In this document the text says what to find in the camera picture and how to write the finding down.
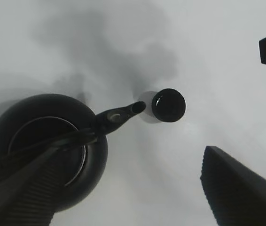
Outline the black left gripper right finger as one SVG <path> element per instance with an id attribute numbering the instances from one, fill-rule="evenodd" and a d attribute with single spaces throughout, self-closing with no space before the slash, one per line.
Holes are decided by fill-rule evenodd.
<path id="1" fill-rule="evenodd" d="M 219 226 L 266 226 L 266 179 L 259 174 L 207 146 L 200 180 Z"/>

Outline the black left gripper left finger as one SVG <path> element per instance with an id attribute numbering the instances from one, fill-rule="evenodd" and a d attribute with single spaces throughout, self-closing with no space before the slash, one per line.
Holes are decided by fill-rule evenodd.
<path id="1" fill-rule="evenodd" d="M 48 226 L 64 187 L 62 151 L 49 148 L 0 183 L 0 226 Z"/>

